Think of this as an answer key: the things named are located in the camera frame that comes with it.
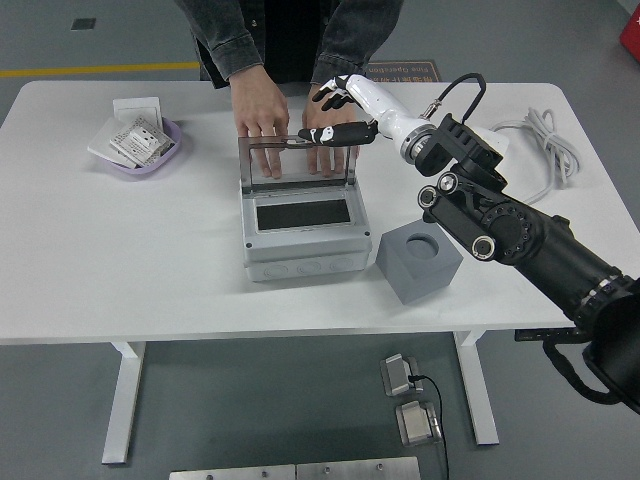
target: black cable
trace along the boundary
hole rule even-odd
[[[585,385],[585,383],[580,379],[578,374],[576,373],[571,362],[562,355],[557,348],[558,343],[562,344],[575,344],[575,343],[584,343],[583,339],[577,339],[571,341],[569,339],[563,339],[559,341],[557,339],[547,339],[542,342],[542,349],[544,353],[549,357],[551,363],[555,367],[555,369],[562,375],[569,385],[573,387],[573,389],[582,395],[587,400],[591,400],[594,403],[599,403],[600,405],[615,405],[616,403],[620,403],[620,398],[613,392],[598,392],[597,390],[593,390],[592,388]]]
[[[442,395],[440,394],[440,389],[436,382],[434,382],[431,378],[426,375],[409,375],[407,380],[411,383],[416,383],[419,380],[429,380],[433,386],[436,388],[436,392],[438,393],[438,407],[440,409],[440,418],[438,421],[440,422],[440,432],[442,433],[442,445],[444,447],[444,461],[446,467],[447,480],[449,480],[449,451],[447,450],[447,438],[444,434],[444,424],[442,423]]]
[[[473,102],[467,109],[466,113],[464,114],[464,117],[462,117],[462,122],[460,122],[462,123],[462,125],[464,125],[464,122],[467,120],[467,118],[469,118],[469,116],[476,109],[476,107],[480,103],[480,100],[482,100],[484,93],[487,91],[487,82],[484,81],[484,77],[479,73],[467,73],[466,75],[462,75],[461,77],[451,82],[451,84],[447,88],[445,88],[444,92],[442,92],[438,97],[438,101],[442,102],[442,100],[444,100],[444,97],[446,97],[451,90],[453,90],[458,84],[464,82],[465,80],[469,80],[470,78],[476,79],[476,81],[478,82],[478,85],[480,86],[480,92],[478,93],[478,95],[476,95],[476,98],[473,100]]]

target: metal plate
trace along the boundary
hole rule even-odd
[[[169,480],[296,480],[295,465],[173,472]]]
[[[396,407],[396,418],[405,447],[442,441],[442,431],[432,403],[415,401]]]
[[[416,457],[298,465],[298,480],[420,480]]]
[[[424,386],[422,380],[415,383],[409,382],[409,375],[420,375],[418,362],[414,357],[407,357],[405,360],[399,353],[385,360],[380,361],[380,373],[384,393],[388,397],[409,393],[422,393]]]

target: white robotic hand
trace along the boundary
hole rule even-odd
[[[379,131],[393,140],[396,150],[405,160],[413,163],[413,147],[417,143],[423,143],[425,137],[428,138],[429,133],[435,130],[431,122],[412,115],[388,91],[361,75],[339,75],[332,78],[318,90],[313,101],[319,102],[324,98],[327,100],[322,110],[340,108],[347,102],[353,102],[373,117],[373,122],[334,125],[329,142],[325,131],[313,134],[308,130],[300,131],[298,135],[314,143],[329,146],[370,143]]]

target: power cord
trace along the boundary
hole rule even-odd
[[[547,116],[551,118],[551,125],[546,121]],[[545,110],[540,115],[537,110],[529,108],[529,113],[523,121],[501,122],[494,125],[491,130],[497,132],[503,128],[524,128],[530,131],[547,158],[549,180],[546,187],[526,199],[524,203],[531,205],[547,195],[553,188],[556,177],[566,185],[569,177],[580,169],[580,154],[571,143],[557,134],[552,110]]]
[[[453,82],[451,82],[449,84],[449,86],[447,88],[444,89],[444,91],[440,94],[440,96],[438,98],[436,98],[431,103],[431,105],[429,105],[427,107],[427,109],[424,111],[424,113],[419,115],[419,117],[424,119],[424,120],[431,120],[431,117],[433,116],[433,114],[436,113],[436,111],[438,110],[438,108],[440,108],[440,106],[442,106],[442,101],[444,100],[444,97],[449,95],[449,92],[451,92],[451,90],[453,90],[459,84],[461,84],[465,80],[469,80],[471,78],[474,79],[476,82],[478,82],[478,87],[480,87],[480,91],[478,92],[476,97],[473,99],[473,102],[471,102],[471,105],[469,105],[469,108],[467,109],[467,111],[465,112],[464,116],[462,117],[462,122],[460,122],[460,123],[462,123],[462,125],[464,125],[464,122],[467,121],[469,116],[476,109],[476,107],[480,103],[480,100],[482,100],[482,97],[484,96],[485,92],[487,91],[487,82],[484,80],[484,77],[479,73],[467,73],[466,75],[462,75],[461,77],[456,78]]]
[[[431,378],[427,377],[426,375],[409,375],[407,377],[407,380],[409,380],[409,382],[411,383],[416,383],[419,380],[429,380],[431,384],[435,387],[436,392],[438,393],[438,408],[440,410],[438,422],[440,422],[440,432],[442,433],[442,445],[444,447],[444,461],[445,461],[446,475],[447,475],[447,480],[449,480],[449,452],[447,450],[447,438],[444,435],[444,425],[442,423],[442,395],[440,394],[440,389],[438,388],[438,385],[436,384],[436,382],[434,382]]]

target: screw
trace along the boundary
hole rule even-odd
[[[456,177],[453,175],[444,175],[440,179],[440,189],[444,192],[449,192],[456,188]]]

